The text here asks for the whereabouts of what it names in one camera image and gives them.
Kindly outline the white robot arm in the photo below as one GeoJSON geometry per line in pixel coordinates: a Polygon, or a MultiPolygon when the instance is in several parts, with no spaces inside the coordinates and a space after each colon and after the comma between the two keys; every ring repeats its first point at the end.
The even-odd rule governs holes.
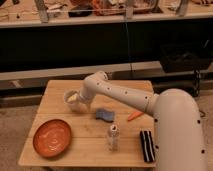
{"type": "Polygon", "coordinates": [[[108,82],[103,71],[87,76],[79,91],[71,91],[68,103],[89,106],[97,94],[105,95],[154,118],[154,171],[207,171],[205,142],[199,107],[180,89],[160,94],[108,82]]]}

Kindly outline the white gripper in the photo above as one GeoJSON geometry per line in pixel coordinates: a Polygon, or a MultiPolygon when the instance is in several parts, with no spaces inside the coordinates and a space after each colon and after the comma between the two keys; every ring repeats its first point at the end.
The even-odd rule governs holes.
{"type": "Polygon", "coordinates": [[[78,100],[85,104],[87,108],[89,108],[91,106],[92,100],[93,100],[93,95],[86,89],[81,89],[78,94],[75,93],[73,95],[71,95],[68,98],[68,102],[73,102],[77,100],[77,96],[78,96],[78,100]]]}

